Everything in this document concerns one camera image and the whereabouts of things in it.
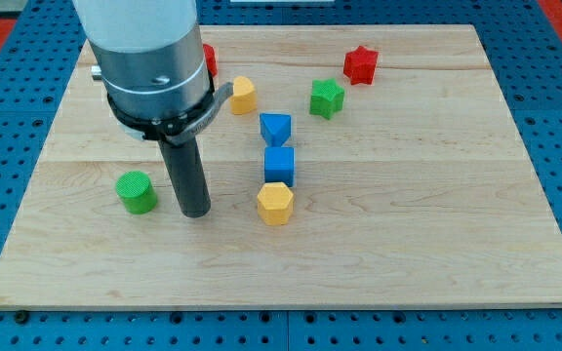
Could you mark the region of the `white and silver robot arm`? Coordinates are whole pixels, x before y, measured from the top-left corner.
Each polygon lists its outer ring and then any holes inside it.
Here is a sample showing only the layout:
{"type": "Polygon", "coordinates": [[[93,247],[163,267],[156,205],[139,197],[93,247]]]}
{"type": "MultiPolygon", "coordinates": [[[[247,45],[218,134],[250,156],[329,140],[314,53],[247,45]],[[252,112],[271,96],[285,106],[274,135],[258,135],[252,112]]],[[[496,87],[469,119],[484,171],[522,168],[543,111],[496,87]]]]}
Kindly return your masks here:
{"type": "Polygon", "coordinates": [[[121,123],[175,136],[211,83],[194,0],[74,0],[121,123]]]}

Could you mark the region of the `red block behind arm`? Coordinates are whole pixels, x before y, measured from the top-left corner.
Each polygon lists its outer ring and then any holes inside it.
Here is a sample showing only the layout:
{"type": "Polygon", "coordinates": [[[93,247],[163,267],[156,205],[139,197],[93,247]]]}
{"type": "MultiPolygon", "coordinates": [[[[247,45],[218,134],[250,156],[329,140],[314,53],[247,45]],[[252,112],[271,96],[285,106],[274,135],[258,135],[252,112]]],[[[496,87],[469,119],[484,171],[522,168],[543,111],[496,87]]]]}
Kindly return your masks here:
{"type": "Polygon", "coordinates": [[[216,59],[216,51],[213,46],[209,44],[203,45],[204,56],[209,73],[213,78],[218,75],[218,66],[216,59]]]}

